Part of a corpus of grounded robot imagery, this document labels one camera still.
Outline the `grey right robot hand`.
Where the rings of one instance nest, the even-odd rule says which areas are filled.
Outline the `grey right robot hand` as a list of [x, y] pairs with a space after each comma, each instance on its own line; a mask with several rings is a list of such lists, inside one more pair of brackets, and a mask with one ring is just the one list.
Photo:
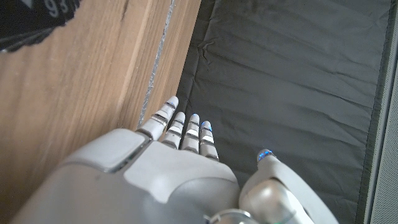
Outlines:
[[271, 150], [240, 186], [213, 131], [171, 97], [135, 131], [114, 129], [69, 155], [14, 223], [336, 223]]

